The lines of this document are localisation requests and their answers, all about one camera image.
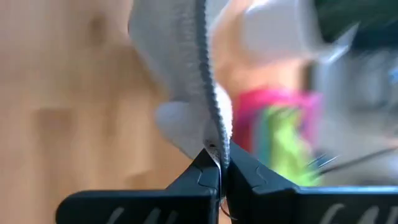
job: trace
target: colorful fabric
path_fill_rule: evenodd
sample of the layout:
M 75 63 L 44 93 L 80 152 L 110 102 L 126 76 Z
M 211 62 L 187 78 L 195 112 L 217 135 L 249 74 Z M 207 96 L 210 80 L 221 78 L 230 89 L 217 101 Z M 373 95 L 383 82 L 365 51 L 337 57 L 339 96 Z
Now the colorful fabric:
M 300 110 L 272 106 L 268 109 L 271 132 L 272 170 L 297 185 L 314 186 L 318 179 L 308 163 L 306 143 L 297 132 Z
M 253 154 L 262 164 L 269 166 L 271 164 L 271 152 L 269 150 L 271 143 L 267 110 L 258 112 L 253 123 L 253 129 Z
M 316 122 L 319 115 L 321 97 L 319 94 L 301 94 L 291 91 L 260 89 L 243 93 L 234 105 L 234 131 L 239 131 L 241 123 L 253 123 L 257 111 L 270 105 L 299 107 L 303 111 L 302 136 L 314 144 L 316 138 Z

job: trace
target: gray fabric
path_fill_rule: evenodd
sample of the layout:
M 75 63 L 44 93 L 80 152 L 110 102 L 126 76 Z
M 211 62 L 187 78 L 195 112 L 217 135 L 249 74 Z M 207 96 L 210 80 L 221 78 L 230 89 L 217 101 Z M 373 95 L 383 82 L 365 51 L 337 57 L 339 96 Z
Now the gray fabric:
M 170 93 L 170 102 L 162 104 L 156 112 L 163 135 L 191 158 L 203 146 L 213 156 L 219 150 L 227 166 L 232 109 L 228 95 L 210 72 L 205 3 L 135 0 L 129 35 L 154 79 Z M 212 20 L 222 9 L 216 7 L 209 10 Z

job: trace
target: white object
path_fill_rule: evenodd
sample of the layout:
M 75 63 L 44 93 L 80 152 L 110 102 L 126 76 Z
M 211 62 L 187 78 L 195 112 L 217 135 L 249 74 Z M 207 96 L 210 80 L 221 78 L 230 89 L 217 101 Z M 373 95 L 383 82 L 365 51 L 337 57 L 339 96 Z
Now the white object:
M 349 50 L 357 28 L 350 28 L 334 44 L 326 44 L 313 1 L 256 1 L 244 13 L 242 41 L 261 63 L 291 58 L 332 63 Z

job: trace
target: wooden surface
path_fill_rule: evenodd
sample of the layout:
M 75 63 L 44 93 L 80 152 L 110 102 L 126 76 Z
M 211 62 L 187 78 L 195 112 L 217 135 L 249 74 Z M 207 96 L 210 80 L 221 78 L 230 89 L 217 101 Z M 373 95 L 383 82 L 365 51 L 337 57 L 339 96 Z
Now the wooden surface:
M 165 95 L 128 39 L 131 6 L 0 0 L 0 223 L 53 223 L 72 192 L 162 188 L 190 163 L 154 125 Z M 252 88 L 239 60 L 217 67 L 231 95 Z

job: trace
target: fabric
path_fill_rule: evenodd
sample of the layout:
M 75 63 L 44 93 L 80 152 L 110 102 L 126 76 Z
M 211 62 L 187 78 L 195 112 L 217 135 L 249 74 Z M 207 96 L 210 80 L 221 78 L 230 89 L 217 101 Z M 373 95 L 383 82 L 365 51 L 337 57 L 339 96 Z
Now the fabric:
M 239 126 L 234 125 L 233 141 L 246 152 L 252 153 L 253 131 L 252 123 L 241 123 Z
M 300 111 L 271 107 L 268 113 L 272 128 L 270 168 L 297 185 L 317 185 L 319 180 L 307 165 L 311 159 L 305 153 L 306 145 L 297 134 Z
M 239 96 L 239 103 L 234 108 L 236 117 L 234 123 L 239 125 L 239 123 L 255 122 L 255 114 L 266 106 L 298 107 L 303 111 L 300 132 L 313 145 L 316 138 L 321 99 L 318 93 L 300 94 L 276 89 L 251 90 Z M 235 127 L 234 132 L 239 131 L 238 129 L 238 126 Z
M 265 166 L 271 164 L 271 143 L 268 120 L 268 110 L 264 108 L 258 112 L 257 118 L 253 123 L 253 148 L 256 157 Z
M 212 81 L 211 63 L 207 68 L 203 61 L 208 60 L 203 51 L 208 50 L 206 38 L 211 37 L 206 29 L 217 21 L 223 8 L 211 2 L 135 0 L 129 20 L 133 44 L 152 70 L 154 80 L 170 96 L 169 102 L 156 111 L 156 123 L 162 134 L 190 158 L 195 158 L 206 142 L 229 147 L 232 135 L 231 100 Z M 199 22 L 200 13 L 203 20 Z

